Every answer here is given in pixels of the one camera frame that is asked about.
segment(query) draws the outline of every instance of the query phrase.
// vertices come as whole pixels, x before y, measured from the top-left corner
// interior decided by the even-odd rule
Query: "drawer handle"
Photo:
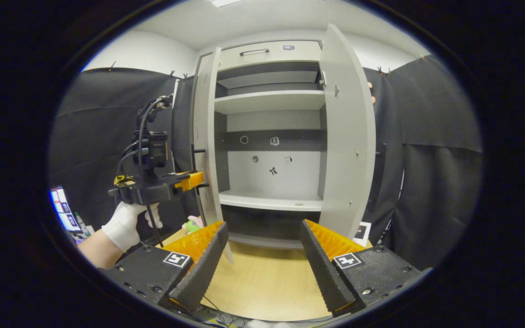
[[[248,50],[248,51],[240,52],[240,55],[241,55],[241,56],[244,56],[244,54],[246,54],[246,52],[262,51],[262,50],[264,50],[264,52],[269,52],[269,51],[270,51],[270,50],[268,50],[268,49],[266,49],[266,48],[265,48],[265,49],[255,49],[255,50]]]

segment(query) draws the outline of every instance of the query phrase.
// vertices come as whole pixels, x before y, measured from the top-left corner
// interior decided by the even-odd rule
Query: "human hand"
[[[158,228],[163,228],[163,224],[159,219],[157,206],[158,204],[151,205],[151,212],[154,216],[155,225]],[[106,233],[107,237],[119,247],[121,251],[127,251],[127,249],[136,245],[140,241],[139,233],[137,233],[136,228],[137,216],[144,210],[147,210],[147,207],[144,205],[126,204],[121,202],[117,206],[111,220],[109,220],[106,225],[102,226],[102,230]],[[153,228],[148,212],[145,212],[144,217],[149,226]]]

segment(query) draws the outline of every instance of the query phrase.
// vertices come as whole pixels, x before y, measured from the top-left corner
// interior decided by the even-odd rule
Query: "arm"
[[[159,220],[157,205],[153,204],[151,210],[155,224],[158,228],[162,228],[163,224]],[[146,210],[146,207],[143,205],[121,202],[117,206],[111,220],[91,237],[82,241],[78,245],[78,249],[97,268],[108,269],[114,266],[123,253],[139,243],[137,216],[144,210]],[[145,218],[149,226],[152,226],[148,212],[145,212]]]

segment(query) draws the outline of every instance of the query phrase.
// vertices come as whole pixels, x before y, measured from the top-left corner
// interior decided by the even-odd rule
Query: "black curtain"
[[[438,266],[463,234],[482,181],[481,134],[473,104],[434,56],[391,73],[364,69],[373,85],[376,142],[386,143],[369,239],[416,268]]]
[[[175,77],[140,69],[106,68],[81,72],[73,81],[58,109],[50,139],[50,186],[63,185],[71,208],[95,230],[101,228],[113,214],[115,202],[108,190],[113,180],[123,149],[132,142],[137,111],[148,101],[173,93]],[[192,81],[180,80],[170,113],[160,112],[150,124],[153,129],[168,132],[169,147],[175,153],[173,162],[158,174],[176,170],[191,170],[190,95]],[[175,139],[176,147],[171,147]],[[132,161],[125,163],[126,172],[133,169]],[[162,234],[180,228],[188,215],[198,215],[192,192],[181,199],[159,205],[164,224]],[[146,220],[138,220],[141,240],[153,236]]]

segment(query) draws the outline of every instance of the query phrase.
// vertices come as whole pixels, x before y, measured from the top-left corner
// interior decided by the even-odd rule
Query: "open cabinet door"
[[[362,65],[338,28],[329,24],[319,58],[327,113],[327,165],[319,224],[354,237],[370,194],[376,125]]]
[[[216,153],[214,150],[214,97],[216,91],[217,66],[220,62],[221,48],[216,48],[210,55],[203,56],[196,75],[194,92],[194,149],[205,149],[194,155],[196,170],[204,172],[204,183],[208,187],[200,188],[198,196],[202,208],[202,218],[207,225],[212,225],[222,218],[218,182],[216,175]],[[226,255],[232,262],[230,247],[226,246]]]

